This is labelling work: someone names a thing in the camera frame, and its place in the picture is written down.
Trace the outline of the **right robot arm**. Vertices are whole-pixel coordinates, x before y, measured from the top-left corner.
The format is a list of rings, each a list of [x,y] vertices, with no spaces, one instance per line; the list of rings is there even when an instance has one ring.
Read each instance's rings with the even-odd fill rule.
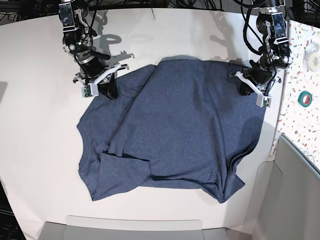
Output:
[[[58,5],[58,16],[63,26],[63,49],[73,57],[80,68],[74,83],[80,83],[84,98],[99,94],[114,100],[118,97],[116,75],[128,69],[127,64],[109,63],[111,56],[96,50],[94,19],[88,23],[89,4],[84,0],[63,0]]]

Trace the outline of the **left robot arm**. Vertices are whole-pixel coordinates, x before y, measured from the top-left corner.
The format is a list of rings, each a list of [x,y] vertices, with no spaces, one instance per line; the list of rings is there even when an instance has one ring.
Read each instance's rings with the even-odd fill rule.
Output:
[[[243,14],[244,26],[242,36],[247,48],[255,55],[260,56],[258,61],[250,60],[250,67],[242,69],[241,77],[248,80],[240,87],[240,94],[248,96],[257,89],[262,96],[267,97],[271,89],[271,83],[276,80],[279,70],[287,69],[291,62],[291,51],[287,36],[287,24],[280,7],[285,6],[284,0],[253,0],[252,4],[245,4],[242,0],[236,0],[240,9],[247,9]],[[254,49],[248,41],[248,30],[251,12],[259,9],[256,19],[256,27],[262,38],[258,40],[261,46]]]

